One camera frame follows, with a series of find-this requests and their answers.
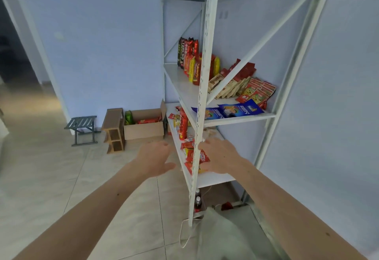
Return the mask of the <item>person's right hand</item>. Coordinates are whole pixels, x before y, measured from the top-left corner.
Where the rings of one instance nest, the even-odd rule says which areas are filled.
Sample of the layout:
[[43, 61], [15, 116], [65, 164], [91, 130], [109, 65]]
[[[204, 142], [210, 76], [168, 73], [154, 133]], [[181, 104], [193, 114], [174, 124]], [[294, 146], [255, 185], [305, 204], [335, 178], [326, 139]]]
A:
[[239, 155], [236, 148], [228, 141], [219, 138], [207, 138], [199, 143], [198, 149], [203, 150], [210, 162], [215, 162], [220, 169], [218, 174], [236, 176], [249, 161]]

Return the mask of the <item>person's left hand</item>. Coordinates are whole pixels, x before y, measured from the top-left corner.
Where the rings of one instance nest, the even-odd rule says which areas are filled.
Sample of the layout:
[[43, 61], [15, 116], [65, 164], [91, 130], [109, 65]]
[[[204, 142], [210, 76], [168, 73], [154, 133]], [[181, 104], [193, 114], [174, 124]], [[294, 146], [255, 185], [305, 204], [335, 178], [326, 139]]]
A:
[[165, 141], [143, 144], [134, 159], [138, 175], [144, 179], [159, 176], [159, 165], [168, 162], [173, 148]]

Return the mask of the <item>person's left forearm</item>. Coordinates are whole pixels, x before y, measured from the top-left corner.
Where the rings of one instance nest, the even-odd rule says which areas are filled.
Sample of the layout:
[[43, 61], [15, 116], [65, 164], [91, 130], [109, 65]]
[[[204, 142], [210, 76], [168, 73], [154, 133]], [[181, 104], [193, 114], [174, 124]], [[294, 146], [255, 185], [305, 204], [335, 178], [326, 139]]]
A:
[[140, 164], [126, 164], [12, 260], [87, 260], [124, 202], [146, 179]]

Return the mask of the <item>person's right forearm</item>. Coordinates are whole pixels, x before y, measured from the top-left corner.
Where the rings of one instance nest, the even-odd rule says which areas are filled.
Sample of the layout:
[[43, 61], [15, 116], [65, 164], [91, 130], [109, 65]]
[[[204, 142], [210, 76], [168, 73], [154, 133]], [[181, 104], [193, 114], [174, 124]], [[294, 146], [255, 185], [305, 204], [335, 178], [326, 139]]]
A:
[[291, 260], [367, 260], [293, 196], [239, 157], [230, 174], [244, 187]]

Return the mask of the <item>dark drink bottle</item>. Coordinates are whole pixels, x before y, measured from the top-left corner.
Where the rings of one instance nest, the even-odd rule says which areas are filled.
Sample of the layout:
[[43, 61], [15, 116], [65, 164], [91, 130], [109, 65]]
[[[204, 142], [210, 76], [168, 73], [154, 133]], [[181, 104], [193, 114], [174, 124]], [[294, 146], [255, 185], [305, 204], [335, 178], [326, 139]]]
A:
[[196, 189], [195, 193], [195, 201], [194, 201], [194, 212], [198, 213], [202, 209], [202, 198], [201, 198], [201, 192], [200, 189]]

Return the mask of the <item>brown cardboard box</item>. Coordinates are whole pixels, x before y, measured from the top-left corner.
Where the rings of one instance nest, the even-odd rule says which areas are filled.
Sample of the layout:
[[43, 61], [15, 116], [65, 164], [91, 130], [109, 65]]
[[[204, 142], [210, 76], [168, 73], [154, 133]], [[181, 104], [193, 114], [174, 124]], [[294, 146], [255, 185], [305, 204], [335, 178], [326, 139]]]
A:
[[[164, 100], [161, 101], [160, 108], [131, 111], [135, 124], [124, 125], [124, 135], [126, 141], [164, 136], [164, 120], [167, 112], [167, 107]], [[138, 120], [159, 116], [162, 117], [161, 122], [152, 124], [136, 124]]]

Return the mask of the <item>pile of red yellow sachets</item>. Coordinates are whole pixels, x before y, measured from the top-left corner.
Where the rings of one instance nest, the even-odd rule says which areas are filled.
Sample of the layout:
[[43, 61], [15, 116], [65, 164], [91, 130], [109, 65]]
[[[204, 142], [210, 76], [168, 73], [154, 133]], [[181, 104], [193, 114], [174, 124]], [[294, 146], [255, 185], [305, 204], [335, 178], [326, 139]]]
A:
[[178, 132], [180, 127], [180, 108], [179, 104], [170, 104], [167, 106], [168, 135], [172, 135], [175, 130]]

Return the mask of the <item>red packets in carton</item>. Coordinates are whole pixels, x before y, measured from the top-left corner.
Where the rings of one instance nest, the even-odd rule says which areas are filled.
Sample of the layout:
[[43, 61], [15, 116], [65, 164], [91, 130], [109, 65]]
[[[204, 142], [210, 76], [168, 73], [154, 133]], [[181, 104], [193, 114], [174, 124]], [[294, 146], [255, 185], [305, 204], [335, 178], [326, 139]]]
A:
[[136, 122], [136, 124], [152, 124], [152, 123], [158, 123], [162, 121], [162, 117], [154, 117], [149, 119], [141, 119]]

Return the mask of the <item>hollow wooden block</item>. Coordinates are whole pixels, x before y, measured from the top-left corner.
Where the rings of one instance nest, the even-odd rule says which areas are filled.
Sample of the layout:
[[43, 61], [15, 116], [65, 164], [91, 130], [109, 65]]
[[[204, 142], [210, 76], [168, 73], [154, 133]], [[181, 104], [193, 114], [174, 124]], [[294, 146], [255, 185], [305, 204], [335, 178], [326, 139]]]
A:
[[108, 144], [107, 154], [125, 150], [124, 124], [123, 108], [107, 109], [101, 128], [106, 133], [104, 143]]

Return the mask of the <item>white plastic bag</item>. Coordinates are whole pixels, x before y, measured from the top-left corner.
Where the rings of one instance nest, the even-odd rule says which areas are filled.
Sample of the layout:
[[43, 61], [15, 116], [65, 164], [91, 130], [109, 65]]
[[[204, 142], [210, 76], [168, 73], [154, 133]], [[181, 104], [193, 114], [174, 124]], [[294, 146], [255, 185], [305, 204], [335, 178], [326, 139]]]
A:
[[196, 260], [258, 260], [232, 221], [207, 208], [200, 223]]

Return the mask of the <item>stack of beige biscuit packets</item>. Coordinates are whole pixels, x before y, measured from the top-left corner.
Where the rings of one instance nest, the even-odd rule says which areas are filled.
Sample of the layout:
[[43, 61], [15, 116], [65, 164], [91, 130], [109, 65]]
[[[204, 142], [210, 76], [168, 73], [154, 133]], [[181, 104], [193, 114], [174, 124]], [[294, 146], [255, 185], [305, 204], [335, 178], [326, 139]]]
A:
[[[217, 74], [208, 82], [208, 93], [210, 94], [225, 78], [226, 74]], [[237, 92], [243, 87], [243, 85], [247, 85], [250, 81], [251, 76], [241, 78], [239, 76], [235, 76], [232, 80], [228, 82], [228, 84], [216, 95], [215, 99], [224, 99], [230, 98], [237, 94]]]

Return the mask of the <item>stack of red green packets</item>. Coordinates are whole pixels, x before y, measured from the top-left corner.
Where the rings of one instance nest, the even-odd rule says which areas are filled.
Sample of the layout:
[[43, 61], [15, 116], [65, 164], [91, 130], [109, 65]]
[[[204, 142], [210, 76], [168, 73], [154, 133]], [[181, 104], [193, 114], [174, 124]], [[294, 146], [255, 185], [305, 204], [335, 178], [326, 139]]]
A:
[[251, 78], [247, 85], [237, 93], [238, 97], [235, 100], [239, 103], [245, 103], [252, 99], [261, 109], [266, 110], [267, 101], [275, 91], [276, 86], [273, 84], [259, 78]]

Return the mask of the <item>grey folding stool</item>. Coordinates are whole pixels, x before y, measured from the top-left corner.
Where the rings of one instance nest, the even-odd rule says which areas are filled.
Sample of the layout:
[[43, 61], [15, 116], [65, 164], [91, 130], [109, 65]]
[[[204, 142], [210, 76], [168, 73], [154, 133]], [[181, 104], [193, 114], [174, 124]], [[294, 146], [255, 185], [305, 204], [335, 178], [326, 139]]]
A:
[[[74, 132], [74, 143], [71, 145], [72, 147], [85, 146], [97, 144], [96, 134], [101, 133], [101, 131], [97, 131], [95, 129], [95, 119], [96, 115], [84, 116], [84, 117], [74, 117], [69, 120], [67, 125], [64, 127], [64, 130], [72, 130]], [[91, 134], [92, 141], [87, 143], [78, 143], [78, 135], [79, 134]]]

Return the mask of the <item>white metal shelf rack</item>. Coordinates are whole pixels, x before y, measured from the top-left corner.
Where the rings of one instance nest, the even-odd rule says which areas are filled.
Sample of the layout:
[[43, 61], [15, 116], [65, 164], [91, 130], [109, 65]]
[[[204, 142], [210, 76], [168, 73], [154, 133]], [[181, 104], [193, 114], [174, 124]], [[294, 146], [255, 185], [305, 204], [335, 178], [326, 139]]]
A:
[[[238, 146], [252, 146], [253, 163], [260, 169], [295, 82], [326, 0], [162, 0], [163, 33], [174, 43], [166, 45], [164, 58], [178, 50], [180, 37], [199, 41], [202, 53], [200, 85], [188, 81], [177, 60], [164, 63], [163, 72], [178, 95], [188, 123], [188, 137], [195, 143], [206, 137], [205, 130], [217, 128], [226, 138], [227, 128], [240, 128], [234, 137]], [[211, 56], [220, 58], [220, 71], [241, 61], [209, 94]], [[206, 108], [236, 104], [236, 94], [216, 95], [248, 63], [255, 63], [259, 78], [276, 86], [263, 114], [204, 120]]]

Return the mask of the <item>row of upright red snack packets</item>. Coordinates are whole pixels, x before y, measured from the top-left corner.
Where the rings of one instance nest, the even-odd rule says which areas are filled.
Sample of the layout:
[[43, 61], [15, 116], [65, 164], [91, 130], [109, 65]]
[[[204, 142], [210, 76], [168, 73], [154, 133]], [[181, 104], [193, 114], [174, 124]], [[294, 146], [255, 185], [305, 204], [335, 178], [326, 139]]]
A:
[[[177, 64], [184, 70], [188, 81], [193, 85], [200, 85], [202, 53], [199, 52], [199, 41], [194, 38], [180, 37], [178, 41]], [[211, 56], [208, 92], [210, 92], [220, 80], [216, 80], [220, 74], [220, 58]]]

